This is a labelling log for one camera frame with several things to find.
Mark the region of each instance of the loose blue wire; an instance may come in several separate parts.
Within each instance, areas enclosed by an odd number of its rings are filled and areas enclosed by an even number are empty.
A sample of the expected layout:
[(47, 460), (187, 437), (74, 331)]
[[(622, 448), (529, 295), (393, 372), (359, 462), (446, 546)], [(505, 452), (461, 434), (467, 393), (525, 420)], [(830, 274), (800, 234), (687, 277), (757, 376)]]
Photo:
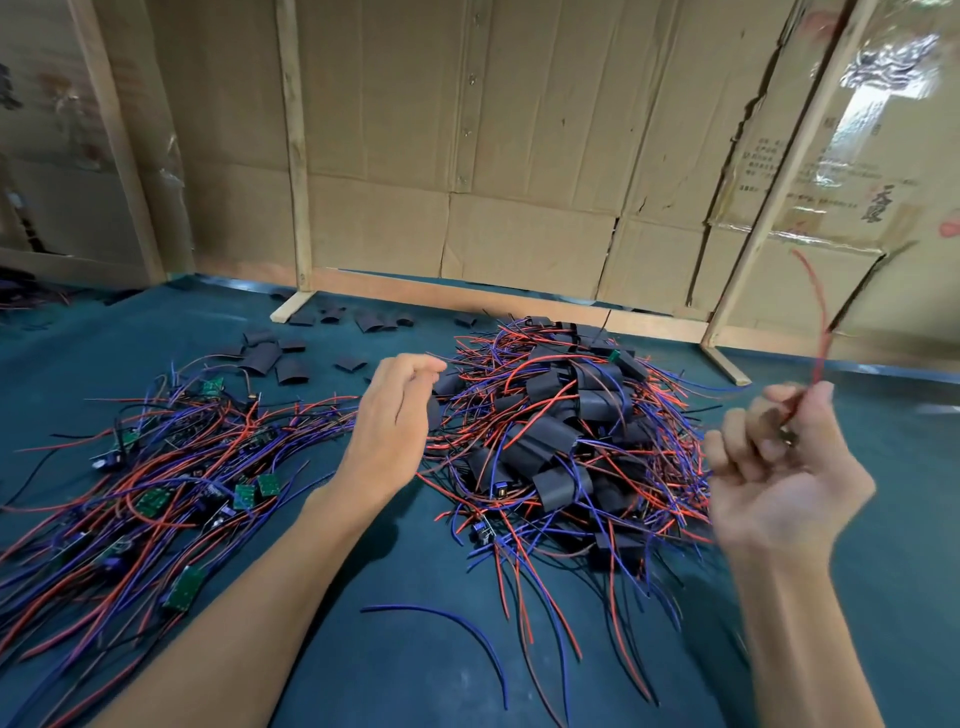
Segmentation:
[(363, 607), (360, 612), (361, 614), (366, 614), (368, 612), (391, 612), (398, 610), (409, 610), (413, 612), (426, 612), (427, 614), (437, 615), (439, 617), (446, 617), (452, 621), (457, 622), (461, 627), (467, 629), (470, 634), (473, 635), (479, 641), (480, 644), (484, 646), (484, 649), (487, 650), (487, 654), (490, 655), (491, 660), (493, 660), (493, 666), (496, 667), (496, 674), (500, 678), (500, 686), (503, 689), (503, 709), (510, 710), (508, 696), (507, 696), (507, 675), (503, 671), (503, 666), (500, 665), (500, 660), (496, 656), (496, 651), (493, 649), (493, 645), (490, 643), (490, 640), (486, 638), (483, 632), (480, 631), (480, 628), (468, 622), (463, 617), (458, 617), (457, 615), (450, 614), (445, 612), (442, 609), (433, 609), (432, 607), (421, 607), (417, 604), (373, 604), (369, 607)]

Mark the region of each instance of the right hand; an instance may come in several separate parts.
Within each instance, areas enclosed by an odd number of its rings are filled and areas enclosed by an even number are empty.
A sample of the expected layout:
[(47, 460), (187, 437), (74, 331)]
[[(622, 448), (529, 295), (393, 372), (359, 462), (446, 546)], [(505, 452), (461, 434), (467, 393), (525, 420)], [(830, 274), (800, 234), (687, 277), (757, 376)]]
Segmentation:
[(384, 505), (417, 472), (426, 445), (426, 403), (446, 362), (427, 354), (384, 359), (360, 400), (334, 481)]
[[(710, 518), (729, 558), (760, 551), (825, 565), (837, 536), (874, 494), (874, 480), (844, 441), (832, 395), (826, 381), (808, 390), (776, 384), (707, 433)], [(788, 426), (797, 444), (788, 447), (780, 426), (795, 407)]]

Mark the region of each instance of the wooden beam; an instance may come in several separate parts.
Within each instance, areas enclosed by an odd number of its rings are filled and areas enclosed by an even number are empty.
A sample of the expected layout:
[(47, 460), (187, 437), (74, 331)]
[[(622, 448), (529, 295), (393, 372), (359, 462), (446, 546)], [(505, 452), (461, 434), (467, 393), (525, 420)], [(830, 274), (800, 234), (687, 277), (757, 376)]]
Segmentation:
[(127, 126), (120, 110), (113, 69), (110, 67), (97, 13), (93, 8), (92, 0), (67, 0), (67, 5), (73, 16), (74, 32), (84, 52), (86, 70), (97, 97), (97, 105), (100, 107), (100, 117), (107, 132), (113, 163), (116, 165), (117, 174), (123, 186), (147, 280), (154, 285), (163, 283), (166, 281), (166, 274), (163, 263), (160, 261), (160, 253), (156, 248), (154, 223), (150, 217), (150, 208), (147, 206), (147, 198), (143, 192), (130, 136), (127, 134)]
[(797, 122), (792, 137), (787, 142), (786, 153), (783, 156), (780, 169), (774, 177), (770, 191), (767, 193), (750, 235), (747, 237), (743, 252), (737, 260), (733, 274), (727, 282), (727, 287), (720, 297), (720, 303), (713, 312), (703, 341), (701, 341), (700, 346), (704, 353), (731, 379), (743, 378), (744, 374), (736, 369), (726, 356), (717, 355), (719, 352), (715, 351), (715, 347), (720, 332), (730, 319), (733, 307), (736, 306), (736, 302), (739, 301), (740, 295), (743, 293), (750, 272), (759, 257), (760, 250), (777, 222), (787, 193), (804, 163), (806, 153), (815, 134), (820, 130), (833, 93), (839, 87), (840, 79), (860, 45), (860, 39), (874, 14), (877, 2), (878, 0), (857, 0), (846, 27), (833, 45), (833, 51), (825, 61), (824, 71), (820, 74), (820, 78), (814, 82), (805, 109)]
[[(290, 285), (294, 279), (292, 269), (275, 263), (240, 262), (205, 255), (198, 256), (197, 268), (201, 273), (210, 276), (260, 280), (276, 285)], [(451, 311), (473, 311), (495, 317), (508, 314), (546, 316), (553, 321), (570, 321), (575, 324), (590, 324), (598, 327), (606, 324), (607, 330), (612, 333), (688, 344), (702, 341), (707, 331), (706, 323), (693, 319), (548, 301), (485, 289), (427, 283), (421, 280), (392, 278), (369, 273), (353, 273), (334, 268), (314, 268), (313, 284), (318, 291), (343, 296), (445, 308)], [(817, 354), (818, 339), (818, 336), (797, 336), (782, 331), (728, 326), (721, 332), (717, 346), (742, 351), (813, 357)], [(960, 372), (960, 360), (918, 356), (882, 347), (877, 342), (843, 336), (837, 338), (830, 349), (829, 358), (863, 364)]]
[(287, 118), (287, 157), (290, 160), (290, 191), (293, 195), (297, 288), (300, 291), (309, 291), (313, 247), (310, 239), (310, 189), (307, 177), (306, 131), (303, 124), (303, 86), (300, 82), (297, 0), (276, 0), (276, 39), (280, 47), (283, 107)]
[(313, 296), (313, 291), (297, 291), (284, 301), (280, 308), (270, 314), (270, 320), (275, 324), (286, 324), (291, 316), (303, 308), (303, 305), (310, 300), (311, 296)]

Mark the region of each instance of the pile of wires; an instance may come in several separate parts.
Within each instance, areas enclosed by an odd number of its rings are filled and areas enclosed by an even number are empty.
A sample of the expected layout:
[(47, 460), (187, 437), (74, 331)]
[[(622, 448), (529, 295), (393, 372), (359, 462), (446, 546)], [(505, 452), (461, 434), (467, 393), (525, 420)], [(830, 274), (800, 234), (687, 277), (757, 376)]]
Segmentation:
[(286, 479), (276, 472), (298, 451), (351, 430), (357, 398), (268, 406), (249, 380), (245, 399), (226, 391), (222, 374), (235, 366), (187, 375), (195, 364), (159, 377), (142, 400), (115, 400), (123, 405), (103, 432), (40, 448), (42, 465), (60, 449), (108, 443), (92, 459), (86, 493), (10, 506), (21, 488), (4, 507), (42, 521), (0, 555), (0, 667), (58, 648), (8, 726), (42, 696), (54, 705), (40, 725), (82, 721), (277, 509), (333, 475), (297, 487), (306, 463)]
[[(466, 530), (473, 540), (468, 570), (493, 560), (504, 614), (516, 618), (546, 710), (558, 725), (568, 724), (564, 643), (577, 659), (582, 652), (538, 574), (540, 560), (604, 573), (621, 662), (657, 704), (628, 634), (616, 576), (658, 599), (680, 629), (679, 606), (650, 560), (669, 570), (661, 546), (709, 543), (705, 466), (688, 409), (697, 385), (637, 359), (602, 328), (544, 318), (458, 337), (458, 355), (449, 362), (435, 387), (441, 417), (420, 478), (452, 501), (438, 520), (449, 519), (453, 538), (462, 546)], [(528, 654), (533, 632), (523, 582), (546, 607), (560, 645), (565, 720)]]

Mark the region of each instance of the cardboard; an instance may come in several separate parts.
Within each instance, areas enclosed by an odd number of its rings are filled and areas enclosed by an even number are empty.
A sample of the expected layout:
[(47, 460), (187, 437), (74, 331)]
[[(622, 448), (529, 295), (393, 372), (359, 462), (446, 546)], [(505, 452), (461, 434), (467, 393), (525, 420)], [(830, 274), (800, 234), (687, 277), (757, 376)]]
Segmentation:
[(198, 255), (293, 267), (293, 202), (286, 172), (186, 158), (184, 171)]
[[(743, 233), (735, 231), (710, 234), (693, 288), (694, 308), (712, 311), (716, 307), (745, 239)], [(879, 258), (878, 253), (870, 251), (768, 239), (746, 289), (733, 308), (730, 326), (811, 335), (823, 330), (813, 285), (804, 265), (790, 253), (794, 248), (806, 257), (823, 284), (830, 321)]]
[(314, 265), (440, 275), (447, 195), (310, 175)]
[(274, 2), (147, 0), (147, 8), (184, 161), (286, 170)]
[(913, 245), (880, 263), (839, 330), (891, 341), (892, 348), (931, 352), (931, 342), (960, 344), (960, 247)]
[(50, 253), (142, 266), (120, 178), (11, 159), (16, 192)]
[(703, 235), (630, 218), (621, 219), (620, 226), (597, 299), (683, 315)]
[(84, 55), (62, 0), (0, 6), (0, 153), (87, 170), (112, 159)]
[(681, 4), (624, 214), (704, 231), (733, 142), (762, 94), (781, 34), (793, 22), (794, 4)]
[(495, 2), (470, 190), (619, 213), (675, 5)]
[(593, 299), (614, 218), (451, 195), (441, 277)]
[[(756, 218), (839, 5), (814, 3), (783, 49), (724, 179), (711, 215), (716, 225), (748, 230)], [(951, 166), (944, 165), (944, 150), (960, 139), (960, 64), (952, 40), (958, 32), (960, 7), (953, 4), (881, 3), (791, 188), (774, 227), (778, 237), (894, 251), (939, 236), (920, 223), (936, 206), (939, 227), (956, 207), (933, 182)]]
[(193, 232), (173, 114), (156, 60), (146, 0), (94, 0), (156, 245), (169, 273), (192, 273)]
[(450, 188), (466, 5), (298, 3), (311, 174)]

